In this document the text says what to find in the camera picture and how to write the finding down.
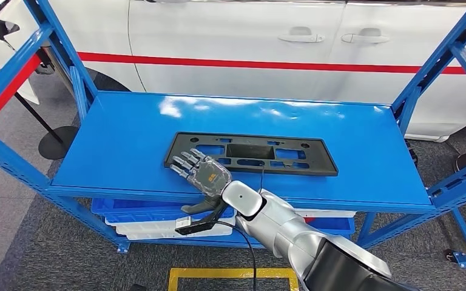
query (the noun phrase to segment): stand base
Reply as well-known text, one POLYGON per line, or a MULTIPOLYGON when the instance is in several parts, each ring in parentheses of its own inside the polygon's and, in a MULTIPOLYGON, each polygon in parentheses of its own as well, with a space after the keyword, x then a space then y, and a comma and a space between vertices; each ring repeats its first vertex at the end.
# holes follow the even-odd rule
POLYGON ((458 172, 466 167, 466 153, 463 153, 456 158, 453 167, 455 172, 458 172))
POLYGON ((54 129, 63 143, 57 140, 51 133, 47 133, 38 144, 38 152, 46 159, 63 159, 69 151, 70 145, 78 133, 74 126, 62 126, 54 129))

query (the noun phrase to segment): yellow floor marking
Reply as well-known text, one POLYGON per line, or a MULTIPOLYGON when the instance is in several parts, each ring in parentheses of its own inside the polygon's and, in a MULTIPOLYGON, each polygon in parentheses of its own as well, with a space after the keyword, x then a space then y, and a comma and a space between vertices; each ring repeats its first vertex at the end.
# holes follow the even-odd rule
MULTIPOLYGON (((290 291, 299 291, 292 269, 266 268, 256 270, 257 278, 288 278, 290 291)), ((252 269, 172 268, 168 291, 178 291, 179 278, 252 278, 252 269)))

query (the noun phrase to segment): robotic arm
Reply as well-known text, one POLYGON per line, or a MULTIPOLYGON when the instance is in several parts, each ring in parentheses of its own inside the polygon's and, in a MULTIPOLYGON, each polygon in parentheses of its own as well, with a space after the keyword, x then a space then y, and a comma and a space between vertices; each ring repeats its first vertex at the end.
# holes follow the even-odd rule
MULTIPOLYGON (((309 226, 278 196, 231 181, 231 173, 220 163, 196 149, 191 152, 195 156, 181 153, 188 161, 174 156, 171 169, 201 190, 205 199, 182 210, 189 214, 214 210, 209 216, 218 218, 230 205, 237 210, 237 225, 276 257, 287 260, 306 291, 418 290, 392 281, 384 261, 350 240, 309 226)), ((188 221, 176 231, 188 234, 210 229, 213 225, 208 222, 188 221)))

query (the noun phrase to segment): white car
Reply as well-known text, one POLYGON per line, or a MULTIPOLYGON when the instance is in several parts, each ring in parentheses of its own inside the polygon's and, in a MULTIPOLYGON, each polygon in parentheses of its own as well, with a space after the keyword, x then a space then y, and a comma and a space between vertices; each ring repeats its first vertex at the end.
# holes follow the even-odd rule
MULTIPOLYGON (((453 2, 50 3, 85 66, 131 91, 387 104, 466 11, 453 2)), ((36 28, 22 0, 0 0, 0 67, 36 28)), ((28 83, 21 93, 41 100, 28 83)), ((420 98, 407 137, 444 141, 465 126, 466 75, 453 61, 420 98)))

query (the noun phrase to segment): blue plastic bin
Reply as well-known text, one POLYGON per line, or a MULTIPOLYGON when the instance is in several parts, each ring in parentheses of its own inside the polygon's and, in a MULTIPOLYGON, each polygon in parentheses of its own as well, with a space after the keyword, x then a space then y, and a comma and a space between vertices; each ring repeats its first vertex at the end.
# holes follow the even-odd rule
MULTIPOLYGON (((187 213, 181 211, 183 204, 176 202, 155 202, 140 200, 103 199, 92 200, 92 213, 102 215, 108 222, 144 222, 176 220, 187 213)), ((201 219, 211 211, 191 215, 193 219, 201 219)), ((233 208, 228 207, 221 218, 231 218, 235 215, 233 208)))
POLYGON ((316 229, 329 233, 330 235, 342 235, 346 238, 355 232, 354 218, 352 217, 324 217, 316 218, 308 223, 316 229))

